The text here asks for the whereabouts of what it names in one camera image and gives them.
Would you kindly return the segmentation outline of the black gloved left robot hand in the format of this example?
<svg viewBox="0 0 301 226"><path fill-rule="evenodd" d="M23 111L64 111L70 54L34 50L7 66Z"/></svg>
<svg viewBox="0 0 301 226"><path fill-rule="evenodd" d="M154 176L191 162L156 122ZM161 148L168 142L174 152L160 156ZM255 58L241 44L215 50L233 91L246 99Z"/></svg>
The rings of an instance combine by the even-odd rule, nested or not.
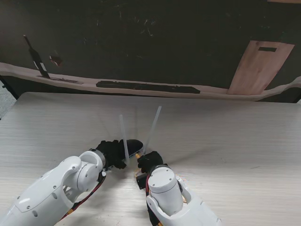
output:
<svg viewBox="0 0 301 226"><path fill-rule="evenodd" d="M105 159L105 167L115 167L117 169L124 169L127 165L124 163L125 150L123 140L101 141L96 150L100 151Z"/></svg>

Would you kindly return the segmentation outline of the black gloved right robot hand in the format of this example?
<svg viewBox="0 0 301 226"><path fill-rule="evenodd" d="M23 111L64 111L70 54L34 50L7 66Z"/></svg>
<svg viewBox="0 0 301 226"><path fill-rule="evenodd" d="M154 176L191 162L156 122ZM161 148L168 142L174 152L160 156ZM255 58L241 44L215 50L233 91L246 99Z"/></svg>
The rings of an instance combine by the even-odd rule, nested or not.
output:
<svg viewBox="0 0 301 226"><path fill-rule="evenodd" d="M146 155L141 156L137 159L137 162L138 168L141 169L142 173L149 173L152 168L164 164L161 155L156 151L152 151Z"/></svg>

